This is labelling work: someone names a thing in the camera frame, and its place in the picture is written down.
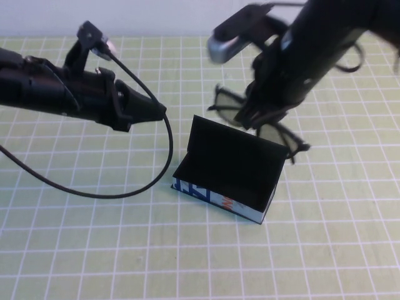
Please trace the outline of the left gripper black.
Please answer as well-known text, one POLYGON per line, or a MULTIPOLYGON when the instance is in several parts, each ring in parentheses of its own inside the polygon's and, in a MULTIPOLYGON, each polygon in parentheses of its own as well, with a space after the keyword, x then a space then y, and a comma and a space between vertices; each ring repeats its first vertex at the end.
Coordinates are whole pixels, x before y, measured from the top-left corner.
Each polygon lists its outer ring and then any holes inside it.
POLYGON ((47 59, 27 57, 21 72, 20 104, 24 109, 94 121, 115 131, 162 121, 166 113, 159 101, 121 80, 115 83, 115 73, 102 67, 72 74, 47 59))

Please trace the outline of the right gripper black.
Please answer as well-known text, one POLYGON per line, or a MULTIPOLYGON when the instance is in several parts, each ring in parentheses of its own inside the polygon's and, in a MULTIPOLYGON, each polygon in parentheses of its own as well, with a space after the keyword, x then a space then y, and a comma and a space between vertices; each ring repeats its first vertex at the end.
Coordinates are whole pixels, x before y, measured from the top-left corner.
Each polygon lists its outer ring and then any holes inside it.
POLYGON ((256 69, 251 92, 239 98, 235 125, 258 129, 283 119, 287 107, 298 106, 355 41, 349 25, 297 18, 256 69))

